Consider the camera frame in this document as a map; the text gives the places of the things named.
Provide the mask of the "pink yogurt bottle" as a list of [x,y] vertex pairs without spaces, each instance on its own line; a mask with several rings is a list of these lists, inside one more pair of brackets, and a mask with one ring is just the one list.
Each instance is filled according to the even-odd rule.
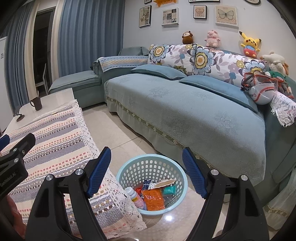
[[125,191],[130,196],[135,206],[141,210],[144,210],[144,200],[140,197],[140,195],[132,187],[126,187]]

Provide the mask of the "orange panda snack bag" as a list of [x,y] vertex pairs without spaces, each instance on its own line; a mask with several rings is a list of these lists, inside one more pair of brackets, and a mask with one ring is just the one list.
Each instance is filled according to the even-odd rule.
[[142,195],[148,211],[165,209],[165,201],[160,188],[142,190]]

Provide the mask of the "red plastic bag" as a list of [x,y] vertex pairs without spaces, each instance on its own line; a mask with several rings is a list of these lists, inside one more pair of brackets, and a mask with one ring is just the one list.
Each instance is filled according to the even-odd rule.
[[141,187],[136,188],[135,191],[139,196],[142,196],[142,188]]

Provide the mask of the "polka dot wrapper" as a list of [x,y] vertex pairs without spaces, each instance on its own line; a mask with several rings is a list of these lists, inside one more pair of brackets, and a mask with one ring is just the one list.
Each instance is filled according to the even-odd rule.
[[176,178],[175,179],[165,179],[165,180],[161,180],[158,182],[151,182],[149,185],[149,190],[157,189],[157,188],[164,188],[169,185],[174,185],[175,182],[176,182]]

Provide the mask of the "blue milk carton small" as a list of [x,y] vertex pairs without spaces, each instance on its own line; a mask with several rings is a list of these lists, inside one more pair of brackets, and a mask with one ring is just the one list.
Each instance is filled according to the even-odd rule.
[[148,190],[151,181],[152,181],[151,179],[145,179],[142,185],[142,190]]

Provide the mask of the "light blue trash basket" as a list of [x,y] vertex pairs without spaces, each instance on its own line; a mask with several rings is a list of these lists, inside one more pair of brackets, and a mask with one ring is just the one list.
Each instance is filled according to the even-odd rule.
[[144,201],[139,212],[158,216],[172,211],[184,200],[188,180],[183,168],[172,159],[146,154],[127,161],[119,169],[116,180],[126,189],[132,188]]

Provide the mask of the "white refrigerator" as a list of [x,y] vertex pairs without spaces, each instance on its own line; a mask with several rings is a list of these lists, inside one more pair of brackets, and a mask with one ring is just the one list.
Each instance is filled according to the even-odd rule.
[[6,51],[6,37],[1,38],[1,59],[0,59],[0,108],[1,108],[1,132],[3,133],[13,119],[13,111],[8,96],[6,87],[5,74],[5,51]]

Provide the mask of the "woven striped table cloth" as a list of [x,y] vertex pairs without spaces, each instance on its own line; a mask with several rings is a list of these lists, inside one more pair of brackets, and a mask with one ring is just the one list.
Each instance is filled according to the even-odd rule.
[[[28,222],[34,199],[48,174],[67,176],[76,169],[84,168],[88,161],[100,154],[86,126],[82,109],[75,100],[9,133],[10,143],[1,150],[1,156],[8,154],[28,133],[36,138],[35,146],[24,157],[28,177],[9,193],[24,223]],[[89,201],[107,238],[120,237],[147,227],[135,204],[110,170]]]

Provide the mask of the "teal sofa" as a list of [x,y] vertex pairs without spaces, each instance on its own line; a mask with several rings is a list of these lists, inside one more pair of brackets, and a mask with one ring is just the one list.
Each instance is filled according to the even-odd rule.
[[204,75],[148,64],[149,49],[99,57],[90,70],[56,79],[49,92],[73,90],[82,107],[108,110],[165,156],[180,161],[189,147],[230,177],[247,175],[262,205],[276,207],[295,168],[295,82],[278,82],[272,101],[257,105],[241,87]]

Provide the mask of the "pikachu plush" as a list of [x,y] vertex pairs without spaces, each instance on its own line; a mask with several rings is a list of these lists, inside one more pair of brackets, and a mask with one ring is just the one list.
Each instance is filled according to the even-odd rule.
[[245,56],[256,58],[257,53],[260,51],[259,44],[261,43],[261,39],[247,37],[241,31],[239,31],[239,33],[243,37],[243,43],[241,43],[240,45],[243,48],[243,53],[245,54]]

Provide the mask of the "pink pig plush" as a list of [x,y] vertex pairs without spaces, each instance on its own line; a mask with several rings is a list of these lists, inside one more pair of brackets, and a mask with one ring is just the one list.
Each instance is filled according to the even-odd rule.
[[220,47],[220,38],[218,32],[211,30],[207,33],[207,38],[205,39],[206,47],[210,48],[219,48]]

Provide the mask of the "brown monkey plush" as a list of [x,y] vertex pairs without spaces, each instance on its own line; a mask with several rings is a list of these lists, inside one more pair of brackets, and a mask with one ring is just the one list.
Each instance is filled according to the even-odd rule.
[[184,32],[184,34],[182,34],[182,43],[184,45],[193,44],[193,42],[193,34],[190,31]]

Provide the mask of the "bear picture frame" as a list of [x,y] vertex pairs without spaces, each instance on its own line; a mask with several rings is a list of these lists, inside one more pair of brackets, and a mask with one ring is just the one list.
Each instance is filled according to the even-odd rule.
[[152,6],[144,6],[139,10],[139,27],[147,27],[151,25]]

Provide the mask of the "newspaper picture frame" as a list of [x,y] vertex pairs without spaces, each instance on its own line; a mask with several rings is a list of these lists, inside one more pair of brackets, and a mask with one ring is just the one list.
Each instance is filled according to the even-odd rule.
[[163,11],[162,26],[176,25],[179,23],[179,9],[167,9]]

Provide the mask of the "crown picture frame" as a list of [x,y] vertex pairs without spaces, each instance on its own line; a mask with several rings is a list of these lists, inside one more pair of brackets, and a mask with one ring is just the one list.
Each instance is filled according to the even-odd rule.
[[194,6],[193,18],[206,20],[207,19],[207,6]]

